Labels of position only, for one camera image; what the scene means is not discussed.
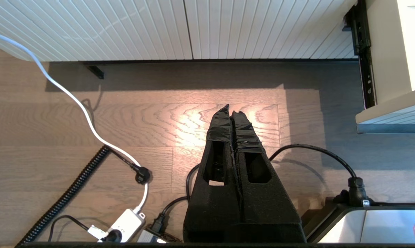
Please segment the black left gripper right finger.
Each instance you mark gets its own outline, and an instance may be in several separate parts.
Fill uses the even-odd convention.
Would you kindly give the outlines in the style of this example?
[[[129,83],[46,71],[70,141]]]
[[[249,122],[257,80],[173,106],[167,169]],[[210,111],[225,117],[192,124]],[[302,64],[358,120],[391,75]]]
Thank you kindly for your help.
[[[252,123],[233,112],[239,221],[226,241],[305,241],[301,218],[275,172]]]

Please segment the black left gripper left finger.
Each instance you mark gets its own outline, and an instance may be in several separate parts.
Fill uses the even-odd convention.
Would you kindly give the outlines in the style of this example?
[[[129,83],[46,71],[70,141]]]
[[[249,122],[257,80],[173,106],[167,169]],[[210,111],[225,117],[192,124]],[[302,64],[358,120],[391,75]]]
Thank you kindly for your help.
[[[183,224],[184,241],[242,241],[241,197],[229,105],[212,116]]]

